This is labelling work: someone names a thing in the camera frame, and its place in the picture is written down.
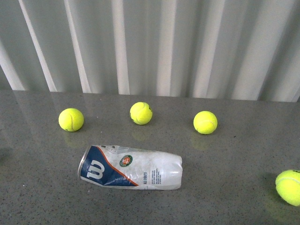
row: w logo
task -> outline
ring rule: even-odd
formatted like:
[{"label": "w logo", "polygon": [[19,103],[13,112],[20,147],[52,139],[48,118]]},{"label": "w logo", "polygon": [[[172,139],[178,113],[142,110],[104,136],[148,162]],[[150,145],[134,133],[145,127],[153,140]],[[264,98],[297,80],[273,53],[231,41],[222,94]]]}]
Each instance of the w logo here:
[{"label": "w logo", "polygon": [[96,160],[93,160],[92,163],[90,164],[89,172],[86,176],[88,178],[91,177],[91,178],[95,178],[95,179],[101,179],[103,177],[104,170],[105,170],[105,168],[102,163],[100,163]]}]

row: yellow tennis ball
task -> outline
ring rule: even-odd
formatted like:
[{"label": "yellow tennis ball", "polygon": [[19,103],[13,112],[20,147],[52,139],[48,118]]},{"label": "yellow tennis ball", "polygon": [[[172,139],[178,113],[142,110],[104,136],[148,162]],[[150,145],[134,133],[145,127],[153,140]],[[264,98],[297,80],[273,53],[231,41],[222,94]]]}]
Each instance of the yellow tennis ball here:
[{"label": "yellow tennis ball", "polygon": [[275,181],[278,194],[289,204],[300,205],[300,170],[286,170]]},{"label": "yellow tennis ball", "polygon": [[196,131],[203,135],[209,135],[217,129],[218,120],[212,112],[199,112],[194,118]]},{"label": "yellow tennis ball", "polygon": [[149,123],[152,118],[152,109],[145,102],[137,102],[130,109],[130,118],[138,125]]},{"label": "yellow tennis ball", "polygon": [[65,109],[60,113],[58,123],[66,131],[74,132],[83,126],[84,117],[78,109]]}]

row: tennis ball seam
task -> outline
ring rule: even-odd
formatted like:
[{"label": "tennis ball seam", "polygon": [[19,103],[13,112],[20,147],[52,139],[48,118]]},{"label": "tennis ball seam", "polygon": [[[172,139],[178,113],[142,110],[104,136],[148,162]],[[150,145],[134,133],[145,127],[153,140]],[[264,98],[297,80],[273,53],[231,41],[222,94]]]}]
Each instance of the tennis ball seam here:
[{"label": "tennis ball seam", "polygon": [[73,128],[73,116],[69,113],[70,117],[71,117],[71,128],[72,128],[72,131],[75,131],[74,128]]},{"label": "tennis ball seam", "polygon": [[283,177],[283,178],[280,178],[279,180],[277,180],[276,185],[279,184],[283,180],[293,180],[293,181],[297,182],[298,184],[300,184],[300,181],[295,178]]},{"label": "tennis ball seam", "polygon": [[[144,110],[145,107],[146,107],[146,104],[143,102],[143,107],[142,107],[142,109],[140,109],[140,111]],[[136,117],[136,120],[137,120],[140,124],[142,124],[142,122],[139,121],[138,117]]]}]

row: gray countertop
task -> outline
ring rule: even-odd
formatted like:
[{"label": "gray countertop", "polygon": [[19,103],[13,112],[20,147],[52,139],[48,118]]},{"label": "gray countertop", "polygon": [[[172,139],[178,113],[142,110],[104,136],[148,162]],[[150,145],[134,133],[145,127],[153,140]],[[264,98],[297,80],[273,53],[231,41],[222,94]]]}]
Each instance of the gray countertop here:
[{"label": "gray countertop", "polygon": [[[139,126],[131,105],[149,103]],[[0,224],[298,224],[300,207],[276,193],[275,178],[300,169],[300,104],[177,97],[0,91]],[[85,123],[68,133],[66,108]],[[203,110],[211,135],[194,130]],[[122,190],[77,177],[86,148],[115,144],[178,154],[182,186]]]}]

